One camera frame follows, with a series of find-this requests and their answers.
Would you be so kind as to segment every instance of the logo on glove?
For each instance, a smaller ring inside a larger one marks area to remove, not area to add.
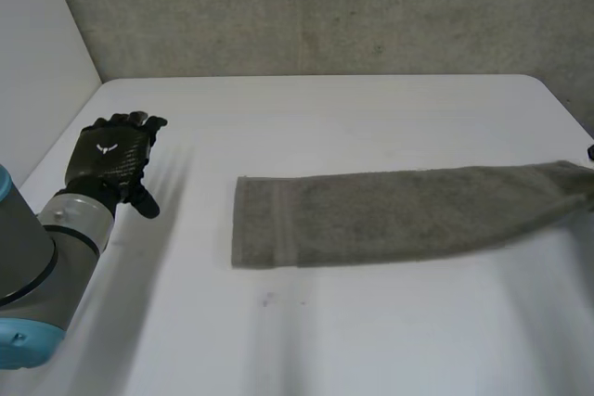
[[[97,149],[99,150],[99,152],[101,152],[103,155],[105,155],[106,153],[111,152],[117,146],[118,146],[117,144],[114,144],[111,147],[102,147],[99,144],[97,144]]]

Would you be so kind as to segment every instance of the concrete wall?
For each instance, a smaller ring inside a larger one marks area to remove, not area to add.
[[[594,130],[594,0],[67,0],[103,80],[525,73]]]
[[[16,185],[99,85],[64,0],[0,0],[0,163]]]

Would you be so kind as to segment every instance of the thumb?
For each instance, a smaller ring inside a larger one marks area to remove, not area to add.
[[[161,212],[155,198],[141,184],[138,184],[128,201],[143,217],[155,218]]]

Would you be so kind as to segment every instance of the folded towel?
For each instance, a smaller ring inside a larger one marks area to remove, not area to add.
[[[238,179],[232,264],[353,265],[485,249],[594,205],[594,171],[517,167]]]

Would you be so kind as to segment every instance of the robotic hand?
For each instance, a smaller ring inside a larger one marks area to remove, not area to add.
[[[37,218],[0,166],[0,369],[51,358],[105,250],[118,203],[159,215],[140,182],[166,124],[137,111],[84,128],[66,187]]]
[[[147,116],[144,111],[115,114],[109,121],[99,118],[85,127],[72,153],[62,192],[87,192],[107,200],[110,209],[114,202],[123,202],[147,218],[159,215],[159,205],[140,180],[157,132],[167,120]]]

